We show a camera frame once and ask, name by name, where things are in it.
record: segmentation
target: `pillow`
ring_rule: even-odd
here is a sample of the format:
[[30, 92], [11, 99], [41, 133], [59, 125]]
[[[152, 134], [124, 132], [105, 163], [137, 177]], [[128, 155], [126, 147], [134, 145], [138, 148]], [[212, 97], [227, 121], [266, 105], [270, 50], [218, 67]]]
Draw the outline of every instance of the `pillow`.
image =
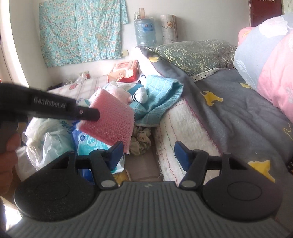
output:
[[255, 28], [254, 26], [250, 26], [250, 27], [243, 28], [241, 31], [239, 31], [238, 46], [241, 45], [241, 43], [246, 39], [248, 33], [250, 33], [254, 28]]
[[163, 59], [182, 69], [194, 81], [221, 69], [234, 68], [236, 46], [223, 40], [185, 41], [153, 49]]
[[247, 84], [293, 122], [293, 14], [266, 20], [247, 31], [234, 65]]

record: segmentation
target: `blue knit blanket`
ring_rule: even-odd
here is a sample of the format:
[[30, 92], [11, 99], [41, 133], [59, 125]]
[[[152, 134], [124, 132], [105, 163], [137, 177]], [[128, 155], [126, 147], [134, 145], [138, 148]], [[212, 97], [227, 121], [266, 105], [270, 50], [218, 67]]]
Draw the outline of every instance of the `blue knit blanket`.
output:
[[180, 98], [183, 84], [176, 79], [149, 75], [146, 78], [146, 91], [149, 96], [145, 104], [133, 102], [134, 119], [137, 126], [156, 127], [164, 112]]

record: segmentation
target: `paper roll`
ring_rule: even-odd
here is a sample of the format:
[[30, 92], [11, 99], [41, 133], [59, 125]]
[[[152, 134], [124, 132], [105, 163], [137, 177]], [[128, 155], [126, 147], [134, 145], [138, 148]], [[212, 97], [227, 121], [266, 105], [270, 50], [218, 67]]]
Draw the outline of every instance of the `paper roll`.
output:
[[175, 43], [178, 41], [176, 15], [161, 16], [163, 43]]

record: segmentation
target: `green leaf-patterned pillow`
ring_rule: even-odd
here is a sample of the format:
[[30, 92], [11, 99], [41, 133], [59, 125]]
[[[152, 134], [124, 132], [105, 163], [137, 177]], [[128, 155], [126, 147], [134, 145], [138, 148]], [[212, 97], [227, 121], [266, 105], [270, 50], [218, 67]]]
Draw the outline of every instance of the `green leaf-patterned pillow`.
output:
[[160, 45], [153, 51], [197, 81], [218, 70], [234, 68], [236, 48], [224, 40], [202, 40]]

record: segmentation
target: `floral cloth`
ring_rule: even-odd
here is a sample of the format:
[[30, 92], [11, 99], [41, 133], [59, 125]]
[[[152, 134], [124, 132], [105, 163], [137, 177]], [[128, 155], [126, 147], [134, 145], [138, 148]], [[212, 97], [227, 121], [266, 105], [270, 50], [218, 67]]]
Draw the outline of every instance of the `floral cloth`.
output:
[[155, 53], [182, 69], [194, 81], [233, 68], [236, 46], [223, 40], [185, 41], [160, 45]]
[[125, 0], [50, 0], [39, 19], [47, 67], [121, 58]]

